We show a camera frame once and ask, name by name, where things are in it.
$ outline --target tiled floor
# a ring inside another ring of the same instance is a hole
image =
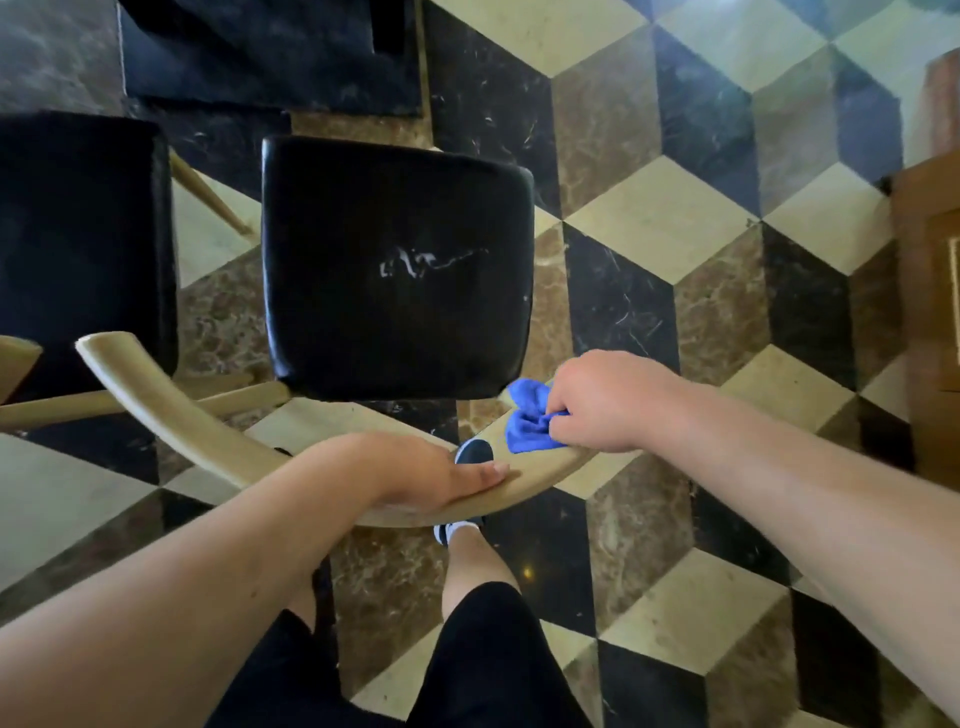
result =
[[[909,468],[883,178],[924,158],[924,64],[960,46],[955,5],[424,0],[428,119],[127,109],[250,220],[264,133],[523,164],[539,206],[526,375],[625,349]],[[110,8],[0,4],[0,107],[120,113]],[[176,206],[183,368],[267,371],[257,250],[179,192]],[[294,400],[233,423],[297,451],[371,427],[455,442],[502,412]],[[125,418],[30,439],[65,454],[0,438],[2,619],[231,492]],[[949,725],[759,533],[652,455],[598,456],[491,517],[489,536],[595,725]],[[331,554],[321,594],[348,696],[406,714],[443,572],[426,531],[356,529]]]

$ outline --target blue microfiber cloth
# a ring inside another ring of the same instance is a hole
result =
[[[543,414],[550,387],[535,379],[518,379],[507,387],[507,394],[516,405],[516,412],[507,421],[507,449],[510,452],[566,447],[550,437],[550,421],[557,415],[568,414],[566,410]]]

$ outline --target chair backrest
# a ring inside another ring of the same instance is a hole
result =
[[[133,416],[188,460],[232,483],[253,485],[287,461],[285,455],[224,425],[181,392],[130,333],[113,331],[86,336],[77,350],[93,373]],[[546,490],[584,466],[591,450],[562,448],[512,454],[504,431],[507,416],[480,436],[514,474],[496,488],[449,504],[432,514],[378,508],[360,525],[411,527],[461,521],[502,510]]]

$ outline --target leg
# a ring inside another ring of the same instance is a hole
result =
[[[450,537],[442,608],[444,620],[474,589],[489,581],[502,581],[519,592],[514,575],[487,543],[479,528],[463,525]]]

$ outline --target black chair seat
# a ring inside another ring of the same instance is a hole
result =
[[[272,137],[267,329],[318,400],[482,399],[515,379],[533,298],[533,179],[424,150]]]
[[[170,168],[159,127],[41,112],[0,116],[0,334],[38,342],[14,395],[101,389],[74,351],[89,333],[131,331],[177,366]]]

